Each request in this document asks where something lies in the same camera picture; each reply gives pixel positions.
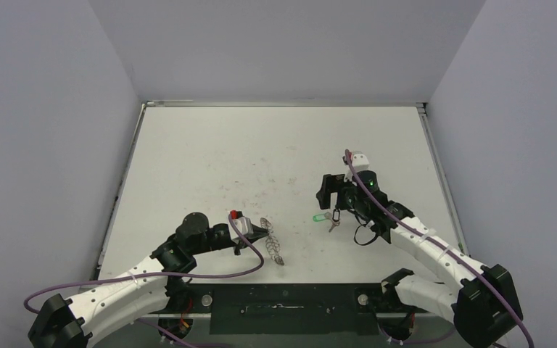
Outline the metal disc with keyrings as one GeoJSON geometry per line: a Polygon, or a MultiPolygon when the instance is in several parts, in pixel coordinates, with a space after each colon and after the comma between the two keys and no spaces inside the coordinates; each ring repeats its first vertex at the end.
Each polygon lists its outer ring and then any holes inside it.
{"type": "Polygon", "coordinates": [[[284,259],[280,255],[281,245],[273,232],[273,225],[267,218],[262,217],[260,218],[260,227],[264,228],[268,232],[268,235],[266,236],[265,239],[265,248],[270,258],[277,265],[285,266],[284,259]]]}

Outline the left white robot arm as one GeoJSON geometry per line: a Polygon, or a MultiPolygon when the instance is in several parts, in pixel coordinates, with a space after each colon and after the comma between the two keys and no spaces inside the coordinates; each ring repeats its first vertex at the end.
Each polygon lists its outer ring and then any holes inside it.
{"type": "Polygon", "coordinates": [[[92,289],[68,298],[48,298],[36,311],[28,339],[34,347],[94,347],[145,315],[178,312],[187,303],[184,279],[193,277],[196,255],[222,249],[240,254],[271,231],[267,219],[255,225],[240,211],[217,225],[210,225],[201,212],[190,213],[174,234],[117,278],[95,281],[92,289]]]}

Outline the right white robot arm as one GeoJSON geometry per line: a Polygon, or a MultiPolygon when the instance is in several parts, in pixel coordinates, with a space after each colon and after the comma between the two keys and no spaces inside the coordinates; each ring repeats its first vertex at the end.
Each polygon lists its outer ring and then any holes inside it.
{"type": "Polygon", "coordinates": [[[403,250],[429,271],[437,281],[427,281],[402,268],[381,283],[382,304],[391,311],[417,307],[453,324],[471,347],[489,347],[514,327],[524,315],[511,274],[501,265],[489,267],[434,234],[403,204],[380,190],[376,174],[361,170],[322,177],[315,197],[319,207],[350,212],[375,239],[403,250]]]}

